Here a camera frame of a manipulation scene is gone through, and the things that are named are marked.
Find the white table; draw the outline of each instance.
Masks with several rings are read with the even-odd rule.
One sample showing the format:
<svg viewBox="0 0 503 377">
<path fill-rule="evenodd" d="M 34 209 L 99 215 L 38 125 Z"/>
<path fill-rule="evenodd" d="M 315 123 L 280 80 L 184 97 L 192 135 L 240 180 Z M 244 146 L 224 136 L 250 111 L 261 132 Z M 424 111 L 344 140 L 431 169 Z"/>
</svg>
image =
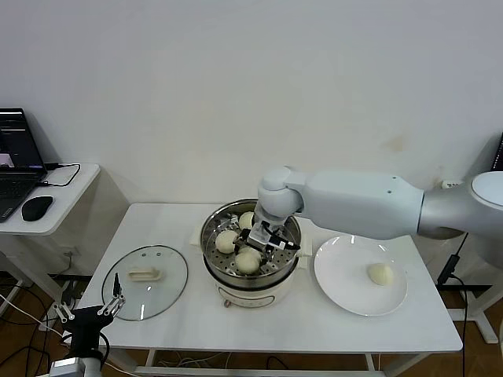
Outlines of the white table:
<svg viewBox="0 0 503 377">
<path fill-rule="evenodd" d="M 75 173 L 77 167 L 63 167 L 50 171 L 45 180 L 64 184 Z M 95 163 L 81 163 L 80 172 L 72 183 L 65 187 L 38 187 L 26 199 L 36 196 L 52 196 L 53 203 L 37 221 L 25 221 L 21 215 L 22 204 L 0 224 L 0 266 L 6 269 L 22 284 L 36 283 L 55 301 L 61 300 L 61 287 L 54 282 L 47 271 L 43 271 L 33 254 L 36 250 L 27 249 L 18 236 L 48 236 L 53 233 L 75 206 L 100 171 Z"/>
<path fill-rule="evenodd" d="M 292 290 L 279 303 L 260 309 L 225 308 L 203 264 L 200 248 L 190 244 L 194 229 L 217 207 L 158 203 L 130 206 L 79 307 L 102 304 L 101 285 L 107 272 L 124 255 L 145 245 L 164 244 L 178 250 L 187 261 L 189 279 L 181 297 L 165 312 L 140 322 L 116 318 L 104 329 L 114 349 L 152 350 L 146 367 L 136 366 L 124 352 L 112 352 L 112 360 L 123 368 L 144 375 L 200 374 L 200 369 L 152 367 L 153 350 L 411 353 L 390 366 L 387 375 L 397 375 L 429 353 L 461 348 L 453 322 L 409 236 L 383 242 L 409 280 L 405 302 L 387 316 L 361 317 L 334 304 L 318 286 L 312 262 L 310 268 L 295 271 Z M 313 240 L 314 251 L 340 234 L 298 220 L 302 233 Z M 229 374 L 226 370 L 208 371 L 211 375 Z M 233 375 L 250 374 L 233 371 Z"/>
</svg>

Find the metal steamer tray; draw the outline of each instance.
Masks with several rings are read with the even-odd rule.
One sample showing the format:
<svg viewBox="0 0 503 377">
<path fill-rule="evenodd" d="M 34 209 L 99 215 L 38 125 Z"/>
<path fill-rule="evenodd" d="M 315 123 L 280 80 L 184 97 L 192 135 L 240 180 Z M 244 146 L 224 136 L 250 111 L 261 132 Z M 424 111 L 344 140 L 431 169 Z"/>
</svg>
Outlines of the metal steamer tray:
<svg viewBox="0 0 503 377">
<path fill-rule="evenodd" d="M 227 286 L 245 291 L 267 289 L 279 284 L 290 275 L 298 261 L 296 251 L 276 249 L 272 261 L 263 260 L 256 273 L 244 275 L 236 267 L 236 252 L 223 254 L 216 249 L 217 235 L 230 229 L 239 234 L 241 229 L 239 229 L 237 219 L 244 212 L 253 211 L 256 204 L 257 199 L 241 199 L 226 204 L 206 220 L 200 234 L 204 261 L 211 275 Z M 288 218 L 278 235 L 295 244 L 300 244 L 300 227 L 294 217 Z"/>
</svg>

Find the steamed bun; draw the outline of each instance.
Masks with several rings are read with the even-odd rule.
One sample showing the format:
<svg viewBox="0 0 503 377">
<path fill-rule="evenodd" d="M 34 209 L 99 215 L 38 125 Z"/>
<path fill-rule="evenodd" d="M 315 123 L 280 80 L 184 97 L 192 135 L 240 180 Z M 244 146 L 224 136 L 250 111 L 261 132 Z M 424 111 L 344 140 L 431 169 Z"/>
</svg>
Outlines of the steamed bun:
<svg viewBox="0 0 503 377">
<path fill-rule="evenodd" d="M 236 256 L 236 267 L 244 274 L 254 273 L 259 269 L 260 263 L 251 252 L 239 253 Z"/>
<path fill-rule="evenodd" d="M 217 250 L 223 254 L 230 254 L 234 252 L 234 239 L 237 237 L 237 233 L 233 230 L 224 230 L 217 235 L 215 240 L 215 246 Z"/>
<path fill-rule="evenodd" d="M 242 247 L 241 249 L 239 249 L 238 254 L 242 254 L 242 253 L 252 254 L 253 256 L 255 256 L 255 258 L 257 258 L 259 263 L 260 263 L 260 261 L 262 261 L 262 255 L 260 254 L 260 251 L 258 251 L 257 249 L 254 249 L 253 247 L 249 247 L 249 246 Z"/>
<path fill-rule="evenodd" d="M 241 229 L 253 228 L 252 219 L 253 219 L 253 212 L 244 212 L 239 218 L 239 227 Z"/>
<path fill-rule="evenodd" d="M 393 270 L 386 263 L 376 263 L 370 265 L 367 269 L 370 279 L 379 285 L 391 285 L 393 284 Z"/>
</svg>

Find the wooden floor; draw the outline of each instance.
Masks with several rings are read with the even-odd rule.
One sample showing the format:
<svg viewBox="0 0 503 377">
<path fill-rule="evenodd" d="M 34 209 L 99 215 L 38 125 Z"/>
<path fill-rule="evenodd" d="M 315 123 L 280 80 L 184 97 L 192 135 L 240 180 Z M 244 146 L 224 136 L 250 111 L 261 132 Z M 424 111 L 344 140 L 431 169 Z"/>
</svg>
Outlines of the wooden floor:
<svg viewBox="0 0 503 377">
<path fill-rule="evenodd" d="M 12 280 L 0 280 L 0 284 L 14 283 Z M 0 293 L 7 295 L 9 287 L 0 286 Z M 47 295 L 40 291 L 37 287 L 32 287 L 30 291 L 36 293 L 42 298 L 44 305 L 49 306 L 51 300 Z M 461 296 L 455 292 L 443 292 L 442 298 L 447 307 L 462 307 L 463 301 Z M 25 311 L 33 314 L 36 317 L 41 317 L 43 309 L 40 303 L 27 292 L 22 292 L 17 296 L 15 303 Z M 503 318 L 503 301 L 500 301 L 486 311 L 495 329 L 499 328 L 499 324 Z M 31 322 L 22 313 L 18 313 L 13 309 L 9 309 L 4 318 L 16 322 Z M 461 333 L 462 323 L 456 323 L 458 331 Z M 61 331 L 61 324 L 55 327 Z M 25 366 L 27 365 L 27 350 L 18 353 L 5 363 L 2 363 L 11 353 L 15 352 L 23 346 L 27 346 L 30 338 L 34 332 L 35 326 L 18 326 L 14 324 L 1 321 L 0 323 L 0 377 L 7 376 L 22 376 L 25 373 Z M 44 332 L 36 331 L 33 345 L 41 349 L 44 342 Z M 469 377 L 484 376 L 484 377 L 502 377 L 503 376 L 503 360 L 499 346 L 487 345 L 477 327 L 468 323 L 467 326 L 467 342 L 466 342 L 466 362 L 467 373 Z M 53 360 L 61 359 L 67 353 L 67 349 L 62 346 L 57 335 L 49 333 L 47 336 L 47 347 L 50 356 Z M 131 356 L 144 363 L 146 360 L 147 352 L 143 350 L 129 351 Z M 175 353 L 175 352 L 159 352 L 156 359 L 156 364 L 160 365 L 160 361 L 176 365 L 180 361 L 180 357 L 191 357 L 193 359 L 200 359 L 215 355 L 214 353 Z M 201 367 L 223 368 L 227 361 L 228 353 L 220 354 L 208 361 L 199 363 Z M 39 372 L 35 374 L 40 362 L 40 353 L 31 352 L 28 361 L 28 374 L 29 376 L 43 375 L 46 373 L 46 358 L 44 357 Z M 228 368 L 267 368 L 266 362 L 270 354 L 265 353 L 233 353 L 228 361 Z M 362 370 L 366 369 L 365 358 L 362 355 L 302 355 L 302 354 L 274 354 L 278 359 L 269 359 L 269 368 L 271 369 L 284 369 L 285 366 L 290 369 L 300 370 Z M 378 356 L 374 355 L 374 363 L 378 365 Z M 381 368 L 389 363 L 393 356 L 383 355 L 380 358 Z M 191 364 L 190 367 L 196 368 L 197 365 Z M 105 366 L 103 369 L 104 377 L 125 376 L 122 373 L 112 370 L 110 367 Z M 402 374 L 403 377 L 415 376 L 462 376 L 461 374 L 461 352 L 449 354 L 436 354 L 431 355 L 424 361 L 413 366 L 411 369 Z"/>
</svg>

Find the laptop keyboard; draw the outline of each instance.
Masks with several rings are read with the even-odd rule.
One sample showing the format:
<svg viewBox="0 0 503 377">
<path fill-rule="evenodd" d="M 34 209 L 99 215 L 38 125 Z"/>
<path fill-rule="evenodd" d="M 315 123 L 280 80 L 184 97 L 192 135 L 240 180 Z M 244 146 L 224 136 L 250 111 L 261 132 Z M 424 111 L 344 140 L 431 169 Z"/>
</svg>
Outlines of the laptop keyboard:
<svg viewBox="0 0 503 377">
<path fill-rule="evenodd" d="M 34 182 L 27 179 L 15 181 L 12 178 L 0 178 L 0 199 L 18 199 L 33 186 Z"/>
</svg>

